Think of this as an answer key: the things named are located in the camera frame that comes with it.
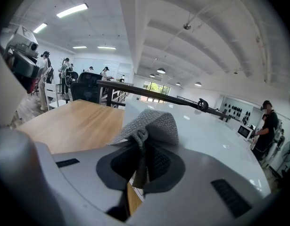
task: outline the wooden tabletop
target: wooden tabletop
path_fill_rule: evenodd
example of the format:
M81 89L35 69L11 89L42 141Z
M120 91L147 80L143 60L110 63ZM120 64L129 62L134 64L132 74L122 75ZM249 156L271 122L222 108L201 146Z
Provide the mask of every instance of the wooden tabletop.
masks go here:
M26 122L18 130L54 153L105 146L122 128L124 110L76 100Z

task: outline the white ceiling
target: white ceiling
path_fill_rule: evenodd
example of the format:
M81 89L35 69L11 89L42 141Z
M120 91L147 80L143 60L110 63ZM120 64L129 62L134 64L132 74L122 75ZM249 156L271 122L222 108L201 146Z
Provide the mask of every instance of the white ceiling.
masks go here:
M89 9L63 18L56 16L68 8L86 3ZM129 44L119 0L25 0L11 20L34 30L48 26L36 38L74 52L98 52L97 46L114 46L110 53L130 56ZM87 49L74 50L74 46Z
M88 10L56 16L84 2ZM175 78L169 84L193 86L237 71L240 79L290 91L289 36L265 0L25 0L10 26L41 23L48 26L39 39L75 52L115 46L111 53L131 57L136 74L163 67ZM72 49L80 45L87 49Z
M289 39L266 1L120 1L137 74L148 77L163 67L173 82L189 86L200 77L237 71L239 77L290 91ZM132 2L134 28L127 6ZM185 23L190 30L183 29Z

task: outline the woven fabric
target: woven fabric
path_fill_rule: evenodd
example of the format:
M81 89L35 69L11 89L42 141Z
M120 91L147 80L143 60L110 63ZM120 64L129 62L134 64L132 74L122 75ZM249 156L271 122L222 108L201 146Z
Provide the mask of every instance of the woven fabric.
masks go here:
M178 132L174 117L167 112L144 110L136 119L121 129L110 145L120 143L121 140L131 137L138 143L141 152L138 168L133 175L132 186L143 188L149 182L144 142L150 137L151 140L169 145L178 145Z

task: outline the glossy white tabletop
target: glossy white tabletop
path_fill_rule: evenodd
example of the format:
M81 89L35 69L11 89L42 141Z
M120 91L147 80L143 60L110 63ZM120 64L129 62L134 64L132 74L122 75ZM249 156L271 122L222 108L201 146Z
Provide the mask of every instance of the glossy white tabletop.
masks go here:
M265 174L249 144L228 123L186 105L129 100L123 126L145 109L170 112L177 125L180 146L213 156L249 180L263 197L270 194Z

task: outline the khaki pants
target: khaki pants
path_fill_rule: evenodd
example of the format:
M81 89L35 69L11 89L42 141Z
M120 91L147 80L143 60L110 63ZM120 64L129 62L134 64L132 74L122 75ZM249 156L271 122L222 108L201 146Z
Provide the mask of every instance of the khaki pants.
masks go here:
M40 93L40 102L41 102L41 109L47 110L47 103L44 91L44 83L43 79L41 78L39 81L39 93Z

